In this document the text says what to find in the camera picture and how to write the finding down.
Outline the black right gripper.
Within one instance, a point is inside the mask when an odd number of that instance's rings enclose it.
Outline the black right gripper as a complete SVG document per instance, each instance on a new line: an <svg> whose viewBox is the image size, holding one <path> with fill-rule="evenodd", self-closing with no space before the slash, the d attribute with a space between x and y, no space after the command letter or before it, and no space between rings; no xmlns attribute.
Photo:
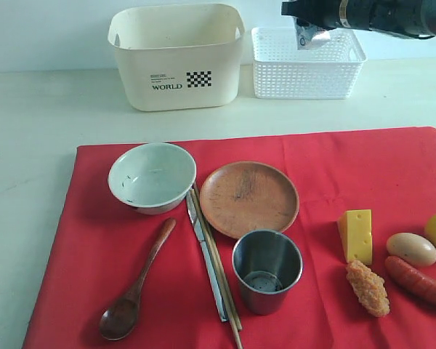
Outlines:
<svg viewBox="0 0 436 349"><path fill-rule="evenodd" d="M284 1L281 14L294 17L296 24L304 27L368 31L372 9L373 2L365 0L299 0Z"/></svg>

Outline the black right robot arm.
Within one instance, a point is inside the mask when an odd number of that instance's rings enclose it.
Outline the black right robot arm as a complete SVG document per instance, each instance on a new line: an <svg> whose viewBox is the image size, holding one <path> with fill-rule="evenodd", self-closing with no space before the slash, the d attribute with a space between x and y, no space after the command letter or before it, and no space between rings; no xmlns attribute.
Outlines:
<svg viewBox="0 0 436 349"><path fill-rule="evenodd" d="M325 30L349 28L391 36L436 36L436 1L285 1L281 14Z"/></svg>

